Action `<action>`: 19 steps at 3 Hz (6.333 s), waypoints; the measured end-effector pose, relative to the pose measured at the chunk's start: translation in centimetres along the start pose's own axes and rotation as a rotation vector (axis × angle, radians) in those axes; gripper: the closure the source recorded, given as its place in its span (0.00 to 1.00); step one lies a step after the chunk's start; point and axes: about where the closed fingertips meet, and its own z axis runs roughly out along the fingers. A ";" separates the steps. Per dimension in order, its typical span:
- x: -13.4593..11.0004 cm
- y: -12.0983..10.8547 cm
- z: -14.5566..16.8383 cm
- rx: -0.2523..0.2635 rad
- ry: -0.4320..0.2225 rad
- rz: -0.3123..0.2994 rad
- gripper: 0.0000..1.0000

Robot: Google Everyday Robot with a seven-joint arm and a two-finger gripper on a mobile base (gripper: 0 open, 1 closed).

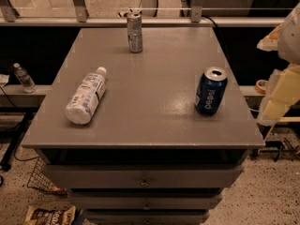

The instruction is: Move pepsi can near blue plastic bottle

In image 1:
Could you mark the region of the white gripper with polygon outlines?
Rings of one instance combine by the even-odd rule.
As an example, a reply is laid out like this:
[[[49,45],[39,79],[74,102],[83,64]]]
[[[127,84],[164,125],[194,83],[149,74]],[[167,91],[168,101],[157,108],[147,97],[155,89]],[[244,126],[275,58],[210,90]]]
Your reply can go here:
[[[266,52],[277,50],[281,59],[293,63],[284,70],[275,69],[266,85],[257,122],[273,126],[300,100],[300,3],[282,25],[258,42],[257,48]]]

